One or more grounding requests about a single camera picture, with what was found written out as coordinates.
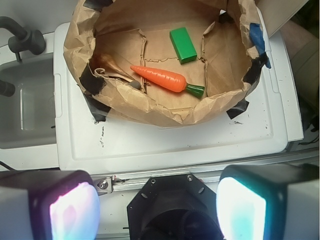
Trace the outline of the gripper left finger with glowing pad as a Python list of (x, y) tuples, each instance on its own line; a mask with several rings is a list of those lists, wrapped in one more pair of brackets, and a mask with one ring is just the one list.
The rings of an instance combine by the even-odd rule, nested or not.
[(83, 170), (0, 173), (2, 240), (93, 240), (99, 222), (99, 196)]

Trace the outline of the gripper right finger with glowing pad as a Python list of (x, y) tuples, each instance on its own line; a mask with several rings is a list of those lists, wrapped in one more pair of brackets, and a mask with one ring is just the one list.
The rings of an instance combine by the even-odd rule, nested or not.
[(220, 175), (216, 210), (227, 240), (318, 240), (320, 168), (229, 165)]

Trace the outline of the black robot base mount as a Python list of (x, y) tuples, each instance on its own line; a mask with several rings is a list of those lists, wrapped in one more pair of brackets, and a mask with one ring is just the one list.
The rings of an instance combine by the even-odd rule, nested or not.
[(222, 240), (216, 193), (193, 174), (151, 177), (127, 205), (132, 240)]

